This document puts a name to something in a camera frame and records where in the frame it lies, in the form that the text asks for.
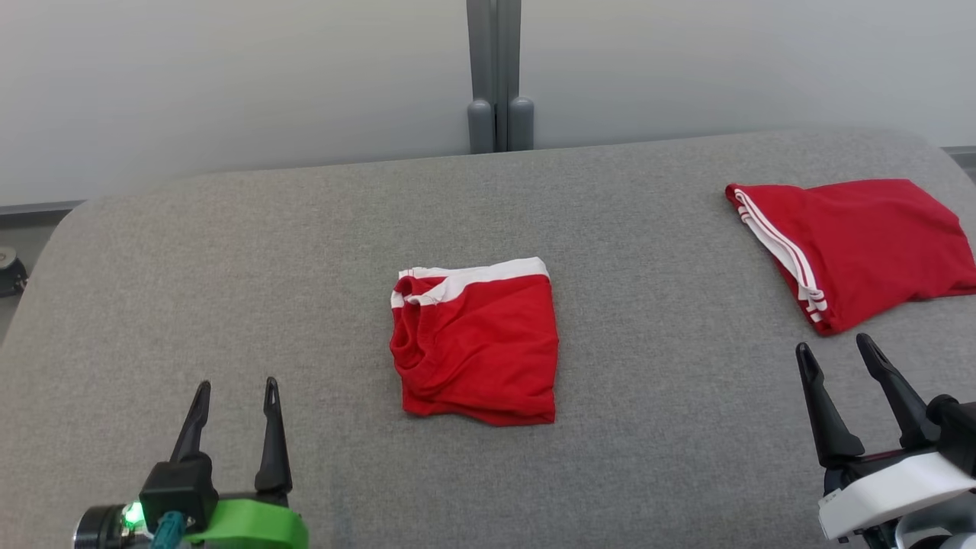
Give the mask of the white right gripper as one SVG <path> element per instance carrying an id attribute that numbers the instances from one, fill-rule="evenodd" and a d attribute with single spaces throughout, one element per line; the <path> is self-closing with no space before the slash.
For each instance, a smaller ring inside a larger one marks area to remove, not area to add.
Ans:
<path id="1" fill-rule="evenodd" d="M 900 447 L 936 444 L 940 428 L 926 416 L 918 392 L 869 334 L 857 334 L 856 344 L 894 414 Z M 808 344 L 797 344 L 795 357 L 819 465 L 836 468 L 860 458 L 863 442 L 830 399 Z M 824 496 L 818 503 L 820 529 L 836 541 L 861 536 L 868 543 L 973 543 L 974 486 L 974 478 L 941 453 L 907 457 Z"/>

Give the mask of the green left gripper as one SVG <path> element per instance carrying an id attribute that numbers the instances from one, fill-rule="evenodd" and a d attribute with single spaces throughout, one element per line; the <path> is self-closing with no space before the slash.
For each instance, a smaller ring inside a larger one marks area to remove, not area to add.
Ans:
<path id="1" fill-rule="evenodd" d="M 208 423 L 210 381 L 200 382 L 169 461 L 181 462 L 200 451 Z M 188 520 L 184 542 L 191 548 L 308 548 L 310 534 L 302 515 L 291 508 L 293 489 L 287 437 L 278 380 L 266 379 L 265 434 L 262 458 L 255 473 L 257 493 L 230 498 L 185 496 L 182 515 Z"/>

